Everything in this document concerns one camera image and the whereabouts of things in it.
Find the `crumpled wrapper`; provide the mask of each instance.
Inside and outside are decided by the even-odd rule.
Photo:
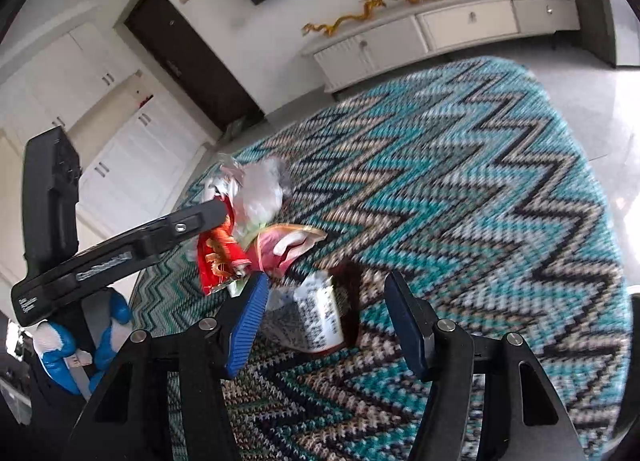
[[[227,212],[225,222],[198,237],[198,271],[205,295],[243,277],[251,266],[251,260],[232,237],[235,221],[231,203],[227,197],[222,200]]]
[[[277,224],[261,229],[246,253],[253,269],[281,279],[293,261],[325,238],[312,226]]]

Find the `drawer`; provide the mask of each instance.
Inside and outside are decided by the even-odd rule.
[[[429,52],[414,16],[373,28],[362,38],[364,51],[377,72],[426,58]]]
[[[456,6],[418,16],[436,49],[518,33],[511,1]]]
[[[575,0],[514,0],[521,34],[580,30]]]
[[[362,80],[374,72],[366,47],[364,39],[356,35],[314,54],[327,78],[327,91]]]

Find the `blue gripper pad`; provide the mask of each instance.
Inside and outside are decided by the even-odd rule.
[[[235,378],[238,371],[246,364],[254,344],[255,334],[262,322],[264,307],[267,305],[269,278],[264,273],[256,277],[253,293],[245,304],[236,325],[231,330],[229,355],[225,364],[226,374],[229,378]],[[244,289],[250,288],[248,284],[244,287]]]
[[[422,379],[428,370],[425,343],[416,321],[422,311],[399,272],[393,271],[385,279],[385,303],[396,330],[407,367]]]

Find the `cabinet door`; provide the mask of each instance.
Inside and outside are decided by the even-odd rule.
[[[0,87],[0,108],[4,113],[7,135],[18,148],[23,148],[33,136],[58,124],[31,93],[22,70]]]
[[[34,96],[67,130],[109,90],[69,34],[40,51],[24,69]]]
[[[521,34],[580,30],[575,0],[514,0]]]
[[[176,113],[165,107],[161,99],[152,98],[140,108],[138,116],[147,121],[146,130],[166,152],[175,156],[181,167],[189,163],[201,142],[176,118]]]
[[[438,50],[484,38],[517,34],[511,1],[454,6],[418,16],[426,24]]]
[[[356,35],[314,54],[327,78],[328,91],[346,87],[375,73],[366,47],[366,41]]]
[[[123,188],[114,173],[117,169],[102,168],[96,164],[84,171],[80,179],[79,204],[85,213],[97,219],[102,228],[113,235],[135,228],[154,217]]]
[[[149,213],[159,215],[175,181],[178,167],[175,157],[165,151],[138,117],[115,140],[120,154],[110,153],[106,160],[117,167],[126,167],[126,174],[118,175],[122,187]]]
[[[429,51],[414,16],[373,28],[362,38],[378,72],[426,58]]]
[[[71,30],[69,35],[92,63],[98,75],[104,77],[111,88],[136,71],[134,66],[128,66],[127,62],[114,54],[113,48],[104,40],[98,28],[90,22]]]

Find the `chevron pattern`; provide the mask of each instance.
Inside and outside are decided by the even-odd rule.
[[[246,460],[408,458],[429,384],[406,367],[383,302],[392,268],[440,317],[492,337],[524,335],[585,453],[600,456],[629,356],[621,259],[606,199],[526,69],[478,58],[410,74],[237,158],[271,154],[286,158],[295,186],[278,219],[328,233],[289,277],[301,281],[344,257],[359,262],[361,337],[357,348],[312,359],[258,335],[224,389]],[[196,267],[177,248],[144,273],[132,305],[140,326],[166,334],[211,314],[222,297],[200,294]],[[474,379],[463,459],[478,449],[482,383]],[[171,387],[175,405],[175,380]]]

